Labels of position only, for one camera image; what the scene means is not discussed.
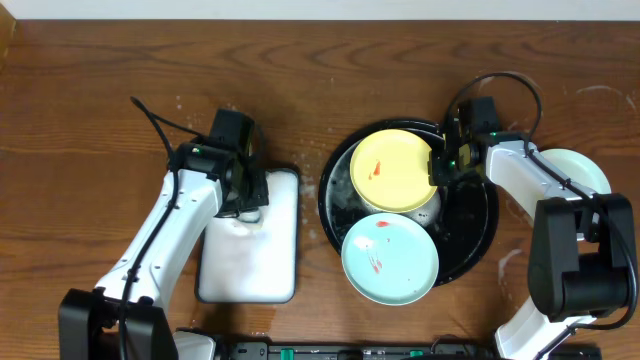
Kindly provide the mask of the black rectangular tray with foam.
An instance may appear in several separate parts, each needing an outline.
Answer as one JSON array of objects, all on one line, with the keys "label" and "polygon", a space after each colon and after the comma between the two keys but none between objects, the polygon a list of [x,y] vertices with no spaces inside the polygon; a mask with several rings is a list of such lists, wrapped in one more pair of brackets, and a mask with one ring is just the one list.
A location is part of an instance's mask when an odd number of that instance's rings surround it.
[{"label": "black rectangular tray with foam", "polygon": [[202,303],[282,304],[295,294],[299,176],[266,173],[269,204],[263,227],[247,231],[236,218],[213,218],[203,233],[195,286]]}]

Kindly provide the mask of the yellow plate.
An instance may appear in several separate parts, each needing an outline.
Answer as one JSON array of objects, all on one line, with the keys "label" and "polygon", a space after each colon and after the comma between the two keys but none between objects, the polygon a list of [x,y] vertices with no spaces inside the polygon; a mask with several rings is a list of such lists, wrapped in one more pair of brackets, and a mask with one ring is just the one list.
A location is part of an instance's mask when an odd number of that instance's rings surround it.
[{"label": "yellow plate", "polygon": [[425,205],[437,192],[430,183],[432,147],[421,137],[400,129],[366,136],[349,162],[352,185],[364,202],[391,213]]}]

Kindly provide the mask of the round black tray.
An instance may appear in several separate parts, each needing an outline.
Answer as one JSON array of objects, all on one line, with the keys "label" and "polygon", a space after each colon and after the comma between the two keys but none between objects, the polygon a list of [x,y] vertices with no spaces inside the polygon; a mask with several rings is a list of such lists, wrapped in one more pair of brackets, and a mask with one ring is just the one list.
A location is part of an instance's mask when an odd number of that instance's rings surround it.
[{"label": "round black tray", "polygon": [[[376,212],[359,197],[351,183],[351,156],[365,137],[386,129],[411,132],[434,150],[444,147],[438,125],[419,118],[385,119],[349,135],[329,157],[318,190],[321,224],[336,252],[341,251],[349,229]],[[499,199],[495,185],[475,177],[438,189],[432,200],[436,205],[433,213],[417,209],[407,216],[419,223],[435,243],[439,255],[436,284],[441,286],[469,272],[485,255],[496,233]]]}]

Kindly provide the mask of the green yellow foamy sponge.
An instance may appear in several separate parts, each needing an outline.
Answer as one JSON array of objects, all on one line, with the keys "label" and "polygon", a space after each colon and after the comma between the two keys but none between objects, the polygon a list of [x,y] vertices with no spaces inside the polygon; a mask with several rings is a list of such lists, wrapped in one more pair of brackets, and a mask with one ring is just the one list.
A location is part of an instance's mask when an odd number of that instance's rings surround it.
[{"label": "green yellow foamy sponge", "polygon": [[258,231],[263,227],[263,215],[260,209],[241,212],[236,222],[247,231]]}]

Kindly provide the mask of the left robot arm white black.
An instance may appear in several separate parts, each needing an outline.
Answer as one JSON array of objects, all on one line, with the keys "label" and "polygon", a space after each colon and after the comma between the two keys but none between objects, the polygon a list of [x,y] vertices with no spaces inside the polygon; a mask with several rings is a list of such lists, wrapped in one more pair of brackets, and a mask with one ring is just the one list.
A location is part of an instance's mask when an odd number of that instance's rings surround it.
[{"label": "left robot arm white black", "polygon": [[186,142],[169,154],[161,193],[137,235],[91,291],[71,289],[58,310],[63,359],[212,359],[216,341],[172,331],[177,280],[210,220],[267,204],[248,143]]}]

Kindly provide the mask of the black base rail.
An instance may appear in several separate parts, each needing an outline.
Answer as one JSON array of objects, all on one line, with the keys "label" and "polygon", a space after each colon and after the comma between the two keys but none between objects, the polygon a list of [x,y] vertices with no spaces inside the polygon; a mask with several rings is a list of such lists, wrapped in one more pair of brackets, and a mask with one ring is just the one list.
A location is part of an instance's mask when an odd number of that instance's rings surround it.
[{"label": "black base rail", "polygon": [[499,359],[492,345],[444,335],[431,343],[274,342],[268,337],[219,337],[214,360]]}]

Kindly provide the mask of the mint green plate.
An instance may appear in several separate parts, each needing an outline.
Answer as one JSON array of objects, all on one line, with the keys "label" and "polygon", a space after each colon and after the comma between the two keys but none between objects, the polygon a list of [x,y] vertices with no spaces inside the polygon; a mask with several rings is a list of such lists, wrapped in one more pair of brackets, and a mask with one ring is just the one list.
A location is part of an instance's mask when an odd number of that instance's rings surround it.
[{"label": "mint green plate", "polygon": [[388,306],[421,299],[435,286],[439,272],[438,251],[428,232],[393,213],[357,221],[344,238],[341,262],[360,294]]},{"label": "mint green plate", "polygon": [[604,172],[585,155],[569,149],[547,149],[540,153],[551,169],[583,193],[611,194]]}]

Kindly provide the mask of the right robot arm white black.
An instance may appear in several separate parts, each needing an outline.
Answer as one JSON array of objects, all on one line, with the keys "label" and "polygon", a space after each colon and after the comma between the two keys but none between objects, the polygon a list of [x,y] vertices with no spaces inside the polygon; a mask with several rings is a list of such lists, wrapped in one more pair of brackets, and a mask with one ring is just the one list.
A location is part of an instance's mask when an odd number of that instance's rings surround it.
[{"label": "right robot arm white black", "polygon": [[444,147],[431,155],[430,181],[471,177],[505,190],[533,219],[529,297],[495,333],[504,359],[545,359],[578,330],[626,325],[639,302],[631,203],[573,181],[531,137],[505,132],[489,116],[449,115]]}]

